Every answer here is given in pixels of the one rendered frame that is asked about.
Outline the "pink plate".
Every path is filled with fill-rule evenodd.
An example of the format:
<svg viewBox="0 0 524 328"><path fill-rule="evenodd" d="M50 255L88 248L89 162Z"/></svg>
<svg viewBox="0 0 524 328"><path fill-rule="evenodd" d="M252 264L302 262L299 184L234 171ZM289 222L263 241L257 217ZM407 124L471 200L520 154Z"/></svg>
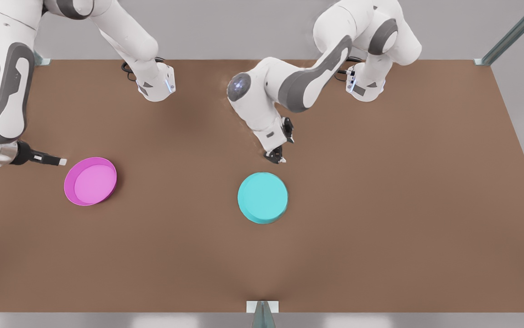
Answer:
<svg viewBox="0 0 524 328"><path fill-rule="evenodd" d="M76 205L90 206L108 199L117 185L117 171L109 160L91 157L75 164L64 181L66 198Z"/></svg>

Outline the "blue plate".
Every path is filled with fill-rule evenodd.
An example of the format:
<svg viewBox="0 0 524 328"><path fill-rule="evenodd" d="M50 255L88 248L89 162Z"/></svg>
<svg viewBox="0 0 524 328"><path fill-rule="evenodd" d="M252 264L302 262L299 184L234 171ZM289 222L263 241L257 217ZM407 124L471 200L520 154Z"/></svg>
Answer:
<svg viewBox="0 0 524 328"><path fill-rule="evenodd" d="M256 224L272 224L287 210L289 194L283 181L268 172L249 175L239 186L237 200L242 214Z"/></svg>

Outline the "silver frame post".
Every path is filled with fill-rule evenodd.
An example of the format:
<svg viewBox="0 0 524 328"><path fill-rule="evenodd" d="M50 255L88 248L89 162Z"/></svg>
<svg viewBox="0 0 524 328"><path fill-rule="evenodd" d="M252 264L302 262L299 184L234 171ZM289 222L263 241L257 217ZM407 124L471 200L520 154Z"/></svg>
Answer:
<svg viewBox="0 0 524 328"><path fill-rule="evenodd" d="M524 34L524 16L482 58L473 60L478 66L491 66Z"/></svg>
<svg viewBox="0 0 524 328"><path fill-rule="evenodd" d="M279 302L246 301L246 312L254 314L251 328L276 328L273 314L279 312Z"/></svg>

